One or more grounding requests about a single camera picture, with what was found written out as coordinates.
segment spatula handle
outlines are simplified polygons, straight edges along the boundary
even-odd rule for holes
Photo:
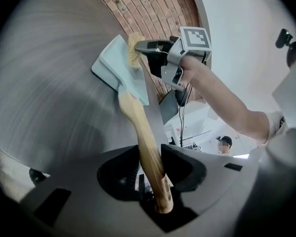
[[[173,200],[158,146],[143,105],[131,93],[120,89],[118,100],[122,111],[135,127],[138,137],[140,162],[156,199],[155,210],[158,213],[169,213],[173,209]]]

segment human arm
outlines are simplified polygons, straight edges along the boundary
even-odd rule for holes
[[[254,112],[208,68],[196,58],[185,56],[181,61],[183,80],[202,95],[215,113],[233,129],[261,143],[269,136],[265,113]]]

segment black cap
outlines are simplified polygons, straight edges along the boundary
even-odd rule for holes
[[[221,136],[220,138],[218,138],[219,141],[226,141],[230,147],[232,146],[232,139],[228,136]]]

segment brick wall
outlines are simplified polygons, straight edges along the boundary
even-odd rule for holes
[[[180,26],[201,26],[194,0],[103,0],[103,2],[127,35],[138,32],[147,40],[168,39],[170,35],[180,35]],[[148,67],[147,59],[144,57],[142,60]],[[153,75],[151,78],[160,101],[171,87]]]

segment black cable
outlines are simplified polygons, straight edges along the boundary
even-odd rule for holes
[[[180,123],[182,123],[180,110],[181,110],[181,106],[182,106],[182,103],[183,103],[183,100],[184,100],[184,97],[185,97],[185,94],[186,94],[186,89],[187,89],[188,85],[189,85],[189,83],[188,83],[188,84],[186,85],[186,87],[185,87],[185,92],[184,92],[184,94],[183,94],[183,98],[182,98],[181,104],[180,104],[180,106],[179,106]]]
[[[203,59],[202,59],[203,64],[204,64],[205,59],[206,59],[206,52],[204,52],[204,56],[203,56]]]
[[[183,130],[184,130],[184,117],[185,117],[185,106],[187,105],[187,102],[188,102],[188,99],[189,99],[189,97],[190,97],[190,95],[191,95],[191,92],[192,92],[192,85],[191,85],[191,87],[190,87],[190,90],[189,90],[189,94],[188,94],[188,96],[187,96],[187,99],[186,99],[186,101],[185,101],[185,104],[184,104],[184,109],[183,109],[183,116],[182,116],[182,120],[183,120],[183,125],[182,125],[182,121],[181,121],[181,136],[180,136],[180,146],[181,146],[181,148],[183,147]]]

